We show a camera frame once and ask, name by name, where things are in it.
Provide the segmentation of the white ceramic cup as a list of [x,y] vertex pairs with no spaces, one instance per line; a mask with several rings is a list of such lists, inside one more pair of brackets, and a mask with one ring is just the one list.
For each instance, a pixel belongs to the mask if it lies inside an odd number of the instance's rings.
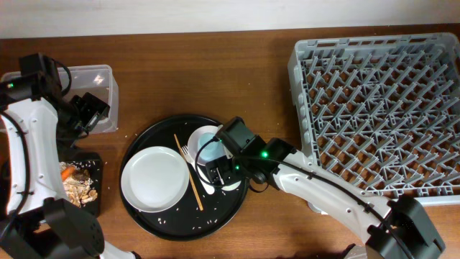
[[233,191],[233,190],[237,189],[240,186],[240,184],[241,184],[241,181],[238,181],[238,182],[233,183],[233,184],[231,184],[229,186],[222,187],[221,190],[222,191]]

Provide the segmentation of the orange carrot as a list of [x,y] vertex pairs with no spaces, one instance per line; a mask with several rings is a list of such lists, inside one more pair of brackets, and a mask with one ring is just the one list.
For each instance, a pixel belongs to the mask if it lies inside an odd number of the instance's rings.
[[60,174],[62,181],[65,181],[67,178],[71,177],[76,171],[77,171],[77,168],[75,166],[73,165],[68,166]]

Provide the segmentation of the rice and food scraps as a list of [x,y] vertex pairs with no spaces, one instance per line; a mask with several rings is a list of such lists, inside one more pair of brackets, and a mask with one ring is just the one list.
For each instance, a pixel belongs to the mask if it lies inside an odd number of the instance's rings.
[[[73,164],[60,162],[60,173],[70,165]],[[81,169],[76,165],[73,166],[77,168],[77,171],[71,177],[63,181],[63,187],[73,205],[77,207],[86,206],[86,204],[97,200],[98,192],[91,186],[93,180],[90,177],[89,171],[87,169]]]

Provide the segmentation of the large white plate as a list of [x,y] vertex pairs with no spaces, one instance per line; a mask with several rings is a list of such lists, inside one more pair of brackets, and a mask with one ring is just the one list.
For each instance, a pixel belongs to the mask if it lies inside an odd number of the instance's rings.
[[168,147],[148,147],[134,154],[121,173],[121,193],[141,212],[162,212],[185,194],[189,174],[180,154]]

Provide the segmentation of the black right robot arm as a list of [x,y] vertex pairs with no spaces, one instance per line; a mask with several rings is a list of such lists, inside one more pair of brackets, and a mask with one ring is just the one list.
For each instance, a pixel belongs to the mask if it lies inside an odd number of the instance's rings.
[[439,258],[446,245],[423,205],[408,195],[397,200],[361,190],[316,165],[288,142],[265,142],[240,117],[218,127],[212,137],[199,141],[224,155],[206,163],[209,178],[218,187],[240,178],[266,183],[300,197],[357,235],[368,258]]

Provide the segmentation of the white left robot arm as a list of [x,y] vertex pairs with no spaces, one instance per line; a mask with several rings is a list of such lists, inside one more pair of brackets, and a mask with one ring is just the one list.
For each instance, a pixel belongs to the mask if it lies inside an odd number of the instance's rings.
[[19,60],[20,76],[1,83],[1,120],[9,143],[10,187],[1,221],[1,249],[12,258],[138,258],[104,238],[96,215],[67,195],[60,157],[107,118],[93,94],[65,96],[58,70],[42,53]]

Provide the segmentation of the clear plastic waste bin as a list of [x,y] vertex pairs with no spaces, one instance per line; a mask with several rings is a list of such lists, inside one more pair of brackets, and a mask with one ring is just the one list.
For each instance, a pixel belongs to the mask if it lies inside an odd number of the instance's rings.
[[119,87],[109,65],[85,65],[69,67],[71,88],[64,97],[70,101],[74,96],[83,97],[90,93],[110,106],[106,117],[101,118],[91,130],[93,134],[110,133],[118,130]]

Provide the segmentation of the black rectangular waste tray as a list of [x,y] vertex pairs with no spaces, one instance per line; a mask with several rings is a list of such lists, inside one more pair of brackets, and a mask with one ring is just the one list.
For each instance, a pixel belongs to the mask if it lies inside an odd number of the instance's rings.
[[86,206],[79,207],[86,212],[89,212],[95,217],[98,217],[100,214],[100,205],[101,205],[101,182],[102,182],[102,172],[103,172],[103,165],[101,159],[93,153],[86,153],[83,155],[82,158],[78,158],[77,160],[67,160],[61,161],[65,163],[70,163],[76,165],[81,169],[87,169],[90,173],[90,177],[93,180],[93,184],[91,185],[94,187],[98,192],[98,198],[95,201],[92,201]]

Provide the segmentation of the grey plastic dishwasher rack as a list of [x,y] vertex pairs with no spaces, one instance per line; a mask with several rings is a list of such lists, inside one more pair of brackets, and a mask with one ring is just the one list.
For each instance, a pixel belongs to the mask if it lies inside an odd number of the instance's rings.
[[300,40],[287,65],[303,153],[365,191],[459,203],[459,39]]

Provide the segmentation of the light blue cup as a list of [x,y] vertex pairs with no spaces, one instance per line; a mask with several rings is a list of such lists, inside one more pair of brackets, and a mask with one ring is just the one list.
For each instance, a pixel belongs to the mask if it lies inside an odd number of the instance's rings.
[[[214,136],[215,134],[211,132],[203,133],[198,138],[198,150],[200,150],[209,140],[212,140]],[[201,164],[205,164],[224,155],[223,145],[219,141],[215,141],[210,142],[202,149],[198,160]]]

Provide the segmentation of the white plastic fork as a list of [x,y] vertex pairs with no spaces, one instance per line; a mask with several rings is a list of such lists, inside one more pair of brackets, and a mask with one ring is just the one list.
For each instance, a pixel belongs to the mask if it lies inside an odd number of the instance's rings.
[[209,194],[209,195],[214,194],[215,188],[212,187],[211,185],[209,185],[206,181],[203,181],[204,174],[203,174],[202,170],[196,165],[196,162],[194,161],[194,159],[190,156],[188,146],[187,145],[182,146],[181,150],[183,151],[183,153],[185,155],[186,161],[193,166],[193,169],[200,176],[200,182],[201,182],[203,188],[205,189],[206,193]]

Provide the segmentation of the small grey bowl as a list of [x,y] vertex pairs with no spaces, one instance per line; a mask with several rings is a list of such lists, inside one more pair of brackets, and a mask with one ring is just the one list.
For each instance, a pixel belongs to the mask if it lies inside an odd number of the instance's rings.
[[[191,136],[188,139],[188,144],[187,144],[188,150],[189,150],[190,156],[194,159],[194,161],[196,161],[196,155],[197,155],[197,152],[199,151],[198,150],[198,138],[203,133],[207,133],[207,132],[211,132],[211,133],[216,134],[218,132],[218,127],[217,126],[211,126],[211,125],[199,127],[198,129],[196,129],[191,134]],[[198,164],[199,165],[205,165],[206,163],[201,164],[200,161],[198,160]]]

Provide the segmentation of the wooden chopstick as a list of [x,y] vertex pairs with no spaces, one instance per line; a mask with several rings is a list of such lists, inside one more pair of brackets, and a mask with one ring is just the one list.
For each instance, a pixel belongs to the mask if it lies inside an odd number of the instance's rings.
[[174,133],[174,134],[173,134],[173,137],[174,137],[175,143],[176,143],[176,145],[177,145],[177,147],[178,147],[178,149],[179,149],[180,156],[181,156],[182,159],[185,161],[185,164],[186,164],[185,167],[186,167],[186,169],[187,169],[187,171],[188,171],[188,174],[189,174],[189,182],[190,182],[191,188],[192,188],[192,190],[193,190],[193,194],[194,194],[195,200],[196,200],[196,202],[197,202],[198,209],[199,209],[199,211],[202,212],[202,211],[203,211],[203,205],[202,205],[200,196],[198,195],[198,191],[197,191],[196,185],[195,185],[195,183],[194,183],[193,177],[192,177],[192,175],[191,175],[190,169],[189,169],[188,164],[187,164],[187,162],[186,162],[185,154],[184,154],[184,152],[183,152],[182,149],[181,149],[180,142],[179,142],[179,140],[178,140],[178,136]]

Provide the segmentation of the round black serving tray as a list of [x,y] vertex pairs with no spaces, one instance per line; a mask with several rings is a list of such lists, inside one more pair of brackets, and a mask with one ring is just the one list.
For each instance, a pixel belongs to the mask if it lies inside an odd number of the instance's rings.
[[[163,146],[178,151],[174,135],[180,145],[186,145],[193,131],[202,126],[219,126],[215,119],[194,115],[175,115],[158,121],[144,130],[128,147],[121,169],[135,153],[147,147]],[[189,186],[182,199],[173,207],[163,212],[147,213],[135,209],[121,195],[121,200],[130,217],[145,231],[166,240],[197,240],[220,230],[239,211],[248,191],[248,181],[240,183],[233,191],[217,189],[214,194],[207,194],[197,173],[192,172],[193,180],[203,210],[200,210],[193,188]]]

